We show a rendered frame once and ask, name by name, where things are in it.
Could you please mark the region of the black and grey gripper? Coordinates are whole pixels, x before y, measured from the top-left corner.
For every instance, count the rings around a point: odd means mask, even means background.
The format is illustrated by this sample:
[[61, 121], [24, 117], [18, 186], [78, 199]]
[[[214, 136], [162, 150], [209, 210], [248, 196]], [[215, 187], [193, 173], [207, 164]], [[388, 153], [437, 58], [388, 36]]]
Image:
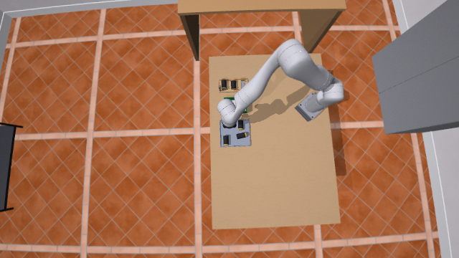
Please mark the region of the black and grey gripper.
[[227, 125], [222, 121], [222, 124], [223, 124], [223, 128], [236, 128], [236, 126], [237, 126], [237, 122], [235, 122], [235, 123], [233, 123], [231, 125]]

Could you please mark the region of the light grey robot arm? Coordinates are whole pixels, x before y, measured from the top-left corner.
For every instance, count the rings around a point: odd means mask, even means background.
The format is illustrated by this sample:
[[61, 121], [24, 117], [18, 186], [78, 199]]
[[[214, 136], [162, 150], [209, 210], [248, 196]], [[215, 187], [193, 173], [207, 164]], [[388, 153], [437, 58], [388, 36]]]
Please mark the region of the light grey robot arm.
[[306, 101], [307, 111], [315, 113], [328, 105], [342, 101], [344, 99], [343, 82], [334, 77], [325, 67], [319, 64], [316, 66], [297, 39], [283, 42], [257, 74], [235, 94], [237, 108], [230, 99], [223, 99], [219, 102], [217, 109], [222, 116], [222, 121], [227, 125], [237, 122], [246, 108], [261, 96], [272, 74], [279, 67], [287, 76], [319, 91]]

